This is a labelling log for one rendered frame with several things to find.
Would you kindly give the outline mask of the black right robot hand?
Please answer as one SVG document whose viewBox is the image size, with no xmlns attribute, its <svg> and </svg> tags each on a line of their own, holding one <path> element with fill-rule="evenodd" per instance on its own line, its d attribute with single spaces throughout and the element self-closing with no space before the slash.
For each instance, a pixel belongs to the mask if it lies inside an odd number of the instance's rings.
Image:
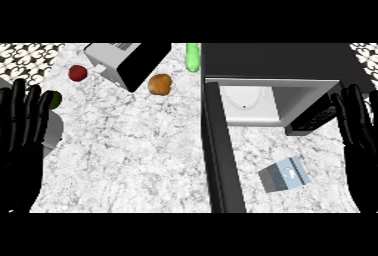
<svg viewBox="0 0 378 256">
<path fill-rule="evenodd" d="M 378 212 L 378 90 L 365 105 L 360 87 L 351 84 L 334 93 L 338 129 L 344 144 L 350 195 L 362 213 Z"/>
</svg>

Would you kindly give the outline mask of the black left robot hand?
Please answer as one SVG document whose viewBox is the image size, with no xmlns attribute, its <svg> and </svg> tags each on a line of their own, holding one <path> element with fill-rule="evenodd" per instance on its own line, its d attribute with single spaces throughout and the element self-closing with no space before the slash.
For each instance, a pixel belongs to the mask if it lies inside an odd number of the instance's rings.
<svg viewBox="0 0 378 256">
<path fill-rule="evenodd" d="M 44 135 L 53 92 L 18 78 L 0 88 L 0 214 L 26 214 L 43 181 Z"/>
</svg>

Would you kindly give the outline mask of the dark grey microwave door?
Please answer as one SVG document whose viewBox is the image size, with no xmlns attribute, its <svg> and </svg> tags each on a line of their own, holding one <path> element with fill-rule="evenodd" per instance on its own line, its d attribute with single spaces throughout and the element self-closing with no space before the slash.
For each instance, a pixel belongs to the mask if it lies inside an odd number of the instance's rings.
<svg viewBox="0 0 378 256">
<path fill-rule="evenodd" d="M 201 137 L 211 212 L 245 213 L 243 195 L 217 82 L 205 83 L 202 86 Z"/>
</svg>

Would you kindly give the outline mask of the dark grey microwave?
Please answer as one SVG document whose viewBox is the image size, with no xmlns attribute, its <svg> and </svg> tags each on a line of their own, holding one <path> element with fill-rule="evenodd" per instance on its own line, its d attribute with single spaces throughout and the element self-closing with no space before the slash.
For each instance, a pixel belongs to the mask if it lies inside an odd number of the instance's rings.
<svg viewBox="0 0 378 256">
<path fill-rule="evenodd" d="M 261 87 L 260 112 L 229 116 L 230 126 L 282 127 L 289 136 L 308 135 L 335 117 L 331 95 L 356 84 L 375 89 L 347 43 L 205 43 L 204 83 Z"/>
</svg>

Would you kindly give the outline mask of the dark green round fruit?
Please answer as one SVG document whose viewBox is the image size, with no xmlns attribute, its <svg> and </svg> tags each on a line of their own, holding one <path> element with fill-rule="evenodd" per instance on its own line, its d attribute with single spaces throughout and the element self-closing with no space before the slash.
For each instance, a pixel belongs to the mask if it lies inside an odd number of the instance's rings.
<svg viewBox="0 0 378 256">
<path fill-rule="evenodd" d="M 62 94 L 57 91 L 53 91 L 53 99 L 50 102 L 50 110 L 56 109 L 62 103 Z"/>
</svg>

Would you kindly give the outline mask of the red tomato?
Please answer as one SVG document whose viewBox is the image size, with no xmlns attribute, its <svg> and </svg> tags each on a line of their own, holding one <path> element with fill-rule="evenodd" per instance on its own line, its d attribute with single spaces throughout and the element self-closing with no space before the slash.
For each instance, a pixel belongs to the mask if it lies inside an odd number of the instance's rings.
<svg viewBox="0 0 378 256">
<path fill-rule="evenodd" d="M 68 76 L 72 81 L 75 82 L 83 81 L 87 77 L 87 69 L 80 65 L 74 65 L 69 68 Z"/>
</svg>

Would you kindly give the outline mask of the brown potato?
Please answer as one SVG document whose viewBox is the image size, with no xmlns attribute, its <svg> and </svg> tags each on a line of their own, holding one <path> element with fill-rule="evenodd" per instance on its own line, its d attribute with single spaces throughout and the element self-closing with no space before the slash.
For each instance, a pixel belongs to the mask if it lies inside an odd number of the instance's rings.
<svg viewBox="0 0 378 256">
<path fill-rule="evenodd" d="M 148 89 L 153 95 L 168 95 L 171 91 L 171 77 L 167 74 L 156 74 L 148 82 Z"/>
</svg>

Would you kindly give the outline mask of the white and black toaster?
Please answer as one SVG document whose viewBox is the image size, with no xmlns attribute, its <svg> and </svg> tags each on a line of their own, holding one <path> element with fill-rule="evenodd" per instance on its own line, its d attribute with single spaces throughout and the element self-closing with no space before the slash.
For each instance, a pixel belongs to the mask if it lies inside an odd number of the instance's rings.
<svg viewBox="0 0 378 256">
<path fill-rule="evenodd" d="M 134 92 L 171 51 L 170 43 L 90 43 L 84 54 L 99 73 Z"/>
</svg>

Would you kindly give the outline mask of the green cucumber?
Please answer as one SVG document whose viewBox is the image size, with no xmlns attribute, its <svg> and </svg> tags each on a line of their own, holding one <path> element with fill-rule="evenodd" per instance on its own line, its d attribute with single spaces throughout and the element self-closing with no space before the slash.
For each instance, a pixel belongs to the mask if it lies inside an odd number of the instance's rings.
<svg viewBox="0 0 378 256">
<path fill-rule="evenodd" d="M 186 69 L 196 72 L 201 65 L 199 47 L 196 43 L 186 44 Z"/>
</svg>

